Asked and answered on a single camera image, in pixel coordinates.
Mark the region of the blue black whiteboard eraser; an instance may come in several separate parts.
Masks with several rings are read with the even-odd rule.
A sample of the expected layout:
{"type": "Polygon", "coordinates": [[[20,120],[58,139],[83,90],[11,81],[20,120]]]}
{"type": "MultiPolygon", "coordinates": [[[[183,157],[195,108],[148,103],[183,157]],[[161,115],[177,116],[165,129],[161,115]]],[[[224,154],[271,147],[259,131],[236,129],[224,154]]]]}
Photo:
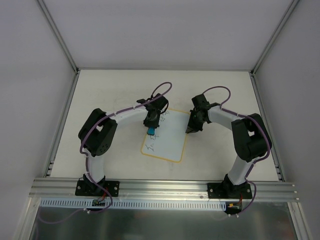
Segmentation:
{"type": "Polygon", "coordinates": [[[154,136],[156,134],[156,129],[154,127],[149,127],[147,130],[149,136],[154,136]]]}

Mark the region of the yellow framed small whiteboard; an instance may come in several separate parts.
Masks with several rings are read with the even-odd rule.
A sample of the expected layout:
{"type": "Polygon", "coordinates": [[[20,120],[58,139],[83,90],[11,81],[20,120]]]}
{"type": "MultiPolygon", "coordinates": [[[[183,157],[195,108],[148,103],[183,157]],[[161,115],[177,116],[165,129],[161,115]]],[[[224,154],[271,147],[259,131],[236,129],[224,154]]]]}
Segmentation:
{"type": "Polygon", "coordinates": [[[154,135],[145,135],[140,152],[156,159],[180,163],[187,142],[186,129],[190,114],[168,109],[160,115],[159,127],[154,135]]]}

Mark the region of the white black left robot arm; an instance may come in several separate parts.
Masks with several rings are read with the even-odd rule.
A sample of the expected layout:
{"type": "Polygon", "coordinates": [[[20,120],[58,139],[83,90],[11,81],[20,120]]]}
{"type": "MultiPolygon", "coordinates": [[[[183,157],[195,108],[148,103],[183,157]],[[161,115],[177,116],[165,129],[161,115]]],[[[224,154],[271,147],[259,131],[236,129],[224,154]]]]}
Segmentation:
{"type": "Polygon", "coordinates": [[[160,116],[169,106],[169,101],[161,94],[147,99],[139,99],[136,104],[114,113],[100,108],[94,109],[78,133],[80,153],[85,155],[85,173],[77,181],[76,196],[102,196],[108,191],[116,196],[111,186],[116,181],[107,181],[103,155],[112,145],[116,130],[123,126],[141,122],[147,127],[147,134],[154,135],[160,116]]]}

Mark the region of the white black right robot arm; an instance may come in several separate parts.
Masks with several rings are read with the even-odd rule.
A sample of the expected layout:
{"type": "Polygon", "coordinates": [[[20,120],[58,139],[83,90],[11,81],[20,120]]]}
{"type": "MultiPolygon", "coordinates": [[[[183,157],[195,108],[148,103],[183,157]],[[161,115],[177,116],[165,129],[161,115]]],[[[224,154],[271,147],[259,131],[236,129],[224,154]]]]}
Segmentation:
{"type": "Polygon", "coordinates": [[[197,133],[203,130],[203,124],[219,124],[232,132],[236,159],[231,170],[220,183],[208,183],[209,199],[245,199],[253,198],[251,184],[247,180],[254,164],[270,154],[272,142],[262,117],[258,113],[241,115],[225,109],[219,103],[209,103],[204,94],[191,99],[185,133],[197,133]]]}

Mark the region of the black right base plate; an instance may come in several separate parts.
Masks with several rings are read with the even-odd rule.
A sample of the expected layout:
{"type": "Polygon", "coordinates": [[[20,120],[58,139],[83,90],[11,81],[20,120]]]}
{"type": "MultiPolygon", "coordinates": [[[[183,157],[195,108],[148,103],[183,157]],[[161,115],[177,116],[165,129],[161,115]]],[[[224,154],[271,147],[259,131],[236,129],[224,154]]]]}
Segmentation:
{"type": "Polygon", "coordinates": [[[210,182],[207,184],[209,199],[240,199],[250,200],[253,197],[251,186],[245,182],[241,185],[223,185],[210,182]]]}

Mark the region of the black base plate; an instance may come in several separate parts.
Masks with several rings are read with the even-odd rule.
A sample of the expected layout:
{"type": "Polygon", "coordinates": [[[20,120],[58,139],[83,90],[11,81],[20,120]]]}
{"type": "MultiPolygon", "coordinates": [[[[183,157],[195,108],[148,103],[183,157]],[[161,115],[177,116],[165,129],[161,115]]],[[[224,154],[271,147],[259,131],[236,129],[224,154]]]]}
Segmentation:
{"type": "Polygon", "coordinates": [[[210,182],[207,184],[209,199],[240,199],[250,200],[253,197],[251,186],[245,182],[241,185],[223,185],[210,182]]]}
{"type": "Polygon", "coordinates": [[[77,181],[74,194],[81,197],[102,197],[103,195],[108,196],[107,193],[102,190],[102,188],[104,188],[112,197],[119,196],[119,181],[102,179],[97,184],[100,185],[100,187],[92,183],[87,178],[81,178],[77,181]]]}

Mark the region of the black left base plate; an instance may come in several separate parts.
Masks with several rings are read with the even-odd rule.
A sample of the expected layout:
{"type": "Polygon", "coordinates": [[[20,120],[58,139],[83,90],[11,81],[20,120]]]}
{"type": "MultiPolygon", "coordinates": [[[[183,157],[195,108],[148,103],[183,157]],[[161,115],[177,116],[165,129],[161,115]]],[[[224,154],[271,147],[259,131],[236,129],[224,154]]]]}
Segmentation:
{"type": "Polygon", "coordinates": [[[102,188],[104,188],[112,197],[119,196],[119,181],[102,179],[97,184],[100,185],[100,187],[92,183],[87,178],[81,178],[77,181],[74,194],[81,197],[102,197],[103,195],[108,196],[107,193],[102,190],[102,188]]]}

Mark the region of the aluminium mounting rail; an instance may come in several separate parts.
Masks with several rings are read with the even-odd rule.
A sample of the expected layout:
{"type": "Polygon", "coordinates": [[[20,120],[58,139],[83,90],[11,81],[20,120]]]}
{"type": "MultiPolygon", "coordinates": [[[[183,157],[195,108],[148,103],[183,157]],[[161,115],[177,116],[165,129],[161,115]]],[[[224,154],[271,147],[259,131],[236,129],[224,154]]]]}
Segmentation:
{"type": "MultiPolygon", "coordinates": [[[[77,178],[37,177],[33,180],[29,197],[75,197],[77,178]]],[[[300,195],[291,182],[256,181],[250,193],[257,202],[299,202],[300,195]]],[[[207,181],[191,180],[143,180],[119,181],[118,197],[132,200],[208,200],[213,190],[207,181]]]]}

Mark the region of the left aluminium frame post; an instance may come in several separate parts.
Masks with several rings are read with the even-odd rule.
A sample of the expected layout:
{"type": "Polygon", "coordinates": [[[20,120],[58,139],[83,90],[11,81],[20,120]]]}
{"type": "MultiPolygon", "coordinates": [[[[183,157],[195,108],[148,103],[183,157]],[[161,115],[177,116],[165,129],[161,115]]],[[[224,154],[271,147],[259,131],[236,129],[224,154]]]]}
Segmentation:
{"type": "Polygon", "coordinates": [[[45,3],[44,0],[36,0],[35,2],[37,3],[40,11],[42,12],[46,22],[48,23],[49,28],[51,29],[55,39],[57,40],[57,43],[58,43],[59,47],[61,48],[64,56],[66,57],[71,69],[73,70],[74,73],[77,74],[79,71],[79,68],[78,68],[74,58],[72,57],[71,52],[68,49],[68,47],[63,39],[63,36],[61,35],[61,33],[57,27],[57,24],[52,16],[52,14],[50,13],[49,8],[47,7],[47,4],[45,3]]]}

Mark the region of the aluminium frame post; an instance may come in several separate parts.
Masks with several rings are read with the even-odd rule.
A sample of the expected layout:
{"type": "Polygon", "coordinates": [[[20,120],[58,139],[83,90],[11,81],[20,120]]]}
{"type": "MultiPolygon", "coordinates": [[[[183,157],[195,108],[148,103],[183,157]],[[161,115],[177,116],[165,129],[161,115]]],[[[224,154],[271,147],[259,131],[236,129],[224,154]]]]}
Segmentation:
{"type": "Polygon", "coordinates": [[[79,68],[78,68],[74,58],[72,57],[71,52],[68,49],[68,47],[63,39],[63,36],[61,35],[61,33],[57,27],[57,24],[52,16],[52,14],[50,13],[49,8],[47,7],[47,4],[45,3],[44,0],[36,0],[35,2],[37,3],[40,11],[42,12],[46,22],[48,23],[49,28],[51,29],[55,39],[57,40],[57,43],[58,43],[59,47],[61,48],[64,56],[66,57],[71,69],[73,70],[74,73],[77,74],[79,71],[79,68]]]}
{"type": "Polygon", "coordinates": [[[254,76],[263,62],[265,61],[266,57],[268,56],[269,52],[271,51],[272,47],[274,46],[276,40],[278,39],[279,35],[281,34],[282,30],[286,26],[287,22],[289,21],[290,17],[294,13],[295,9],[297,8],[298,4],[300,3],[300,0],[291,0],[288,7],[286,8],[283,16],[281,17],[280,21],[276,25],[276,28],[274,29],[273,33],[271,34],[269,40],[267,41],[265,47],[263,48],[260,56],[258,57],[255,65],[250,71],[250,74],[254,76]]]}

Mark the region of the right aluminium frame post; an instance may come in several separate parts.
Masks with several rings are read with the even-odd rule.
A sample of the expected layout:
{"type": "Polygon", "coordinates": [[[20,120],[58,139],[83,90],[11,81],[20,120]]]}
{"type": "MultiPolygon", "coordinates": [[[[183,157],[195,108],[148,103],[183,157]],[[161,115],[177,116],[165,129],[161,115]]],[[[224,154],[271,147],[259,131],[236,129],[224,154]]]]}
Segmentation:
{"type": "Polygon", "coordinates": [[[258,57],[255,65],[250,71],[250,74],[254,76],[263,62],[265,61],[266,57],[268,56],[269,52],[271,51],[272,47],[274,46],[276,40],[278,39],[279,35],[281,34],[282,30],[286,26],[287,22],[289,21],[290,17],[294,13],[295,9],[297,8],[298,4],[300,3],[300,0],[291,0],[288,7],[286,8],[283,16],[281,17],[280,21],[276,25],[276,28],[274,29],[273,33],[271,34],[269,40],[267,41],[265,47],[263,48],[260,56],[258,57]]]}

